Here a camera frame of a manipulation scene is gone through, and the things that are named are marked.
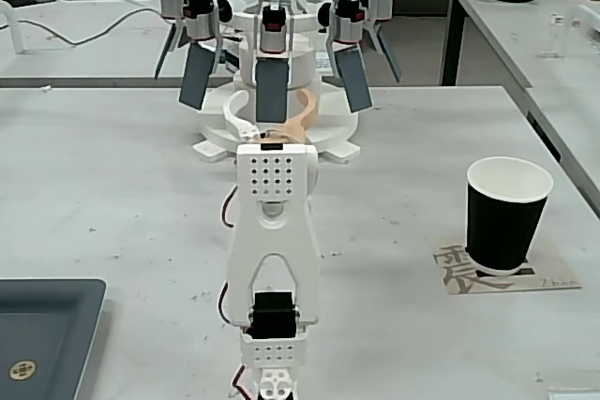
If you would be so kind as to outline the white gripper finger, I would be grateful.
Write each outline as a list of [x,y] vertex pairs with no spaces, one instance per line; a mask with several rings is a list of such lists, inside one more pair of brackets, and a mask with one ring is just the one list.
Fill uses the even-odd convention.
[[249,93],[245,90],[234,92],[223,105],[223,117],[227,130],[238,141],[257,141],[260,130],[251,122],[238,116],[249,102]]

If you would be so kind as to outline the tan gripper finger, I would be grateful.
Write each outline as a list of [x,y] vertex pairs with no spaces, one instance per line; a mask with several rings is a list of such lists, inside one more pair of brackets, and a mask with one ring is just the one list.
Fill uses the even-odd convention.
[[308,143],[307,131],[318,117],[318,99],[306,88],[298,90],[296,96],[304,108],[294,117],[287,119],[284,124],[266,129],[257,142]]

